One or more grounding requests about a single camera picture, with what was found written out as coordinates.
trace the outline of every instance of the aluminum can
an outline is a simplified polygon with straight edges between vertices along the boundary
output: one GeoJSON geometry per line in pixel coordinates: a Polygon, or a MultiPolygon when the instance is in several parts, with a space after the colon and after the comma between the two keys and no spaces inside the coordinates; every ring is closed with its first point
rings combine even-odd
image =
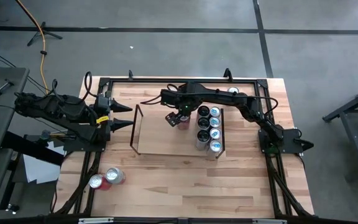
{"type": "Polygon", "coordinates": [[[207,155],[216,156],[217,153],[222,151],[222,143],[218,140],[212,140],[207,150],[207,155]]]}
{"type": "Polygon", "coordinates": [[[221,138],[221,130],[218,128],[213,128],[209,131],[209,135],[211,139],[220,139],[221,138]]]}
{"type": "Polygon", "coordinates": [[[182,116],[180,118],[180,123],[178,124],[179,130],[187,130],[190,127],[190,116],[182,116]]]}
{"type": "Polygon", "coordinates": [[[217,108],[216,106],[212,107],[209,111],[209,116],[210,117],[219,117],[221,115],[221,110],[219,110],[219,108],[217,108]]]}
{"type": "Polygon", "coordinates": [[[209,133],[205,130],[201,130],[197,133],[196,148],[199,151],[206,150],[209,146],[209,133]]]}
{"type": "Polygon", "coordinates": [[[207,106],[200,106],[197,110],[197,120],[200,118],[208,118],[209,108],[207,106]]]}
{"type": "Polygon", "coordinates": [[[221,125],[221,120],[218,117],[212,117],[209,119],[209,125],[211,125],[212,128],[217,128],[221,125]]]}
{"type": "Polygon", "coordinates": [[[125,173],[118,168],[110,168],[106,172],[106,179],[110,184],[122,184],[125,182],[125,173]]]}
{"type": "Polygon", "coordinates": [[[109,190],[111,184],[100,174],[93,175],[89,180],[89,186],[95,190],[109,190]]]}
{"type": "Polygon", "coordinates": [[[239,93],[239,89],[237,87],[230,87],[228,90],[230,93],[239,93]]]}
{"type": "Polygon", "coordinates": [[[197,121],[198,129],[199,130],[208,130],[209,129],[209,120],[208,118],[200,118],[197,121]]]}

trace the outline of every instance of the gray floor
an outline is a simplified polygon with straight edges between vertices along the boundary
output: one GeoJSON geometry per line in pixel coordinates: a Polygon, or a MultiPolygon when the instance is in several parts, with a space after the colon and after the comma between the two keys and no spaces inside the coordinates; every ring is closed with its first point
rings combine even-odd
{"type": "MultiPolygon", "coordinates": [[[[23,0],[38,21],[51,26],[256,28],[251,0],[23,0]]],[[[266,29],[358,29],[358,0],[259,0],[266,29]]],[[[1,1],[0,25],[31,26],[14,1],[1,1]]],[[[0,31],[0,54],[30,68],[40,81],[38,41],[33,32],[0,31]]],[[[76,95],[85,72],[93,75],[186,75],[218,77],[226,67],[236,77],[266,77],[257,34],[59,33],[48,37],[48,83],[76,95]]],[[[295,124],[315,147],[305,153],[315,213],[324,218],[358,220],[358,182],[344,175],[358,167],[339,120],[321,120],[358,92],[358,35],[267,35],[275,78],[284,78],[295,124]]],[[[37,92],[32,85],[25,91],[37,92]]],[[[15,116],[11,131],[46,129],[15,116]]],[[[53,185],[16,189],[22,210],[46,214],[53,185]]]]}

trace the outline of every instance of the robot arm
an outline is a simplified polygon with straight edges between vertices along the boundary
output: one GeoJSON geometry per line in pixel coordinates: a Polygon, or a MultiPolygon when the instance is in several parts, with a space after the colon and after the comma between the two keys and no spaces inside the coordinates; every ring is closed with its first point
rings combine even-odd
{"type": "Polygon", "coordinates": [[[313,147],[313,143],[300,139],[301,134],[299,130],[283,129],[280,125],[273,124],[261,111],[259,98],[264,97],[247,96],[245,93],[231,93],[218,89],[212,90],[205,88],[202,84],[193,82],[180,85],[177,91],[170,89],[161,90],[161,104],[178,110],[178,113],[170,113],[165,117],[171,126],[180,123],[182,116],[189,116],[203,102],[216,103],[235,106],[244,119],[248,122],[257,123],[262,133],[259,137],[264,138],[263,144],[265,145],[261,146],[262,148],[270,149],[275,147],[285,152],[283,147],[286,144],[286,147],[291,147],[288,151],[291,153],[295,151],[303,152],[313,147]]]}

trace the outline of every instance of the butcher block tabletop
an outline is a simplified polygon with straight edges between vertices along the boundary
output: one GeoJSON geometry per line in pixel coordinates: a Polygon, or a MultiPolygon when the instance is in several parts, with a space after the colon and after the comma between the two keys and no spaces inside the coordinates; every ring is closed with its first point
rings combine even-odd
{"type": "MultiPolygon", "coordinates": [[[[92,93],[98,89],[99,79],[93,77],[92,93]]],[[[273,114],[276,124],[293,128],[291,109],[284,80],[268,78],[270,96],[278,100],[273,114]]],[[[115,83],[112,97],[134,110],[112,113],[112,118],[134,119],[135,106],[160,94],[168,83],[115,83]]],[[[227,90],[235,86],[240,92],[255,95],[251,84],[201,83],[206,88],[227,90]]],[[[80,96],[85,94],[84,85],[80,96]]],[[[94,103],[88,96],[87,104],[94,103]]],[[[140,105],[145,117],[163,117],[175,109],[158,105],[140,105]]],[[[255,123],[247,122],[240,112],[230,106],[224,109],[226,152],[219,158],[195,156],[137,155],[129,143],[132,126],[112,133],[102,153],[99,173],[118,167],[126,174],[122,185],[109,190],[96,190],[92,216],[104,217],[191,217],[191,218],[273,218],[269,180],[265,156],[259,148],[255,123]]],[[[62,164],[57,183],[55,210],[69,199],[80,180],[84,152],[74,152],[62,164]]],[[[283,154],[288,188],[309,213],[313,213],[305,170],[299,157],[283,154]]],[[[284,213],[282,192],[277,193],[284,213]]],[[[84,191],[81,211],[85,208],[89,187],[84,191]]]]}

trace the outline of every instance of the can top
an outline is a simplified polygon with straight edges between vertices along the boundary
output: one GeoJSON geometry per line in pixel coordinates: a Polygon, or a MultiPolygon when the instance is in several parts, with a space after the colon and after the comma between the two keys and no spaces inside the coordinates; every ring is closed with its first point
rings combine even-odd
{"type": "Polygon", "coordinates": [[[181,121],[187,121],[188,119],[190,119],[190,118],[187,117],[187,116],[181,116],[181,117],[180,117],[180,120],[181,120],[181,121]]]}
{"type": "Polygon", "coordinates": [[[221,130],[218,128],[213,128],[210,130],[209,134],[213,139],[219,139],[221,137],[221,130]]]}
{"type": "Polygon", "coordinates": [[[200,116],[208,116],[209,115],[209,108],[207,106],[200,106],[198,108],[198,111],[197,113],[200,115],[200,116]]]}
{"type": "Polygon", "coordinates": [[[115,168],[110,168],[106,172],[106,177],[108,180],[114,180],[118,177],[118,172],[115,168]]]}
{"type": "Polygon", "coordinates": [[[231,92],[231,93],[239,93],[240,92],[237,87],[230,87],[227,91],[231,92]]]}
{"type": "Polygon", "coordinates": [[[221,125],[221,120],[219,118],[212,117],[211,119],[209,119],[209,123],[212,127],[216,128],[221,125]]]}
{"type": "Polygon", "coordinates": [[[209,134],[205,130],[201,130],[197,133],[197,138],[201,142],[206,142],[209,140],[209,134]]]}
{"type": "Polygon", "coordinates": [[[209,121],[206,118],[200,118],[197,123],[200,128],[208,128],[209,127],[209,121]]]}
{"type": "Polygon", "coordinates": [[[89,180],[89,186],[92,188],[98,188],[102,185],[103,176],[100,174],[93,175],[89,180]]]}
{"type": "Polygon", "coordinates": [[[222,150],[222,144],[217,141],[211,141],[211,144],[209,145],[209,148],[213,151],[213,152],[220,152],[222,150]]]}
{"type": "Polygon", "coordinates": [[[221,110],[219,110],[219,108],[217,108],[216,106],[212,107],[209,112],[211,113],[212,116],[221,115],[221,110]]]}

